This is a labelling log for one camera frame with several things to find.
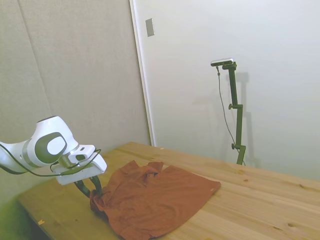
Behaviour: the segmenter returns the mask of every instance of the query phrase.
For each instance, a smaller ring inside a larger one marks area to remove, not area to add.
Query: orange shirt
[[[102,197],[91,193],[91,209],[104,212],[125,240],[148,240],[181,226],[221,186],[175,166],[162,171],[163,165],[129,162],[114,172]]]

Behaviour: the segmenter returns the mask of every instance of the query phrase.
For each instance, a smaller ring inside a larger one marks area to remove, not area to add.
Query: wooden table
[[[320,182],[226,163],[147,145],[128,143],[104,155],[103,186],[113,172],[135,160],[162,161],[222,187],[188,222],[165,240],[320,240]],[[94,188],[90,181],[88,187]],[[23,193],[19,201],[54,240],[119,239],[74,184],[55,179]]]

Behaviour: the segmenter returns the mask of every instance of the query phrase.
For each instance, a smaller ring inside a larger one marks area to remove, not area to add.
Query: white wall
[[[210,67],[233,57],[247,165],[320,180],[319,9],[316,0],[136,0],[156,145],[236,162]],[[235,135],[226,71],[221,79]]]

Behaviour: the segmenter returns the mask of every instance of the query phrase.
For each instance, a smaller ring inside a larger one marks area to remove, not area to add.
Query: door frame
[[[144,71],[144,58],[142,53],[142,44],[139,39],[139,29],[137,24],[137,14],[136,14],[136,1],[135,0],[129,0],[130,1],[130,9],[131,9],[131,16],[132,16],[132,25],[133,25],[133,31],[134,31],[134,38],[135,38],[135,45],[136,45],[136,52],[138,55],[138,62],[139,62],[139,69],[140,69],[140,75],[141,75],[141,83],[142,83],[142,90],[143,90],[143,97],[144,97],[144,104],[145,104],[145,111],[146,111],[146,118],[148,122],[149,127],[149,134],[150,134],[150,141],[152,146],[157,146],[156,140],[155,140],[155,133],[154,133],[154,125],[152,121],[152,111],[150,108],[150,99],[149,99],[149,92],[148,92],[148,83],[146,78],[146,73]]]

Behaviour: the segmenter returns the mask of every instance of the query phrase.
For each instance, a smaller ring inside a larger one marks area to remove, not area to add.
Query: cloth
[[[125,240],[148,240],[171,232],[191,218],[221,186],[163,162],[139,167],[131,161],[93,191],[90,207],[105,213],[113,230]]]

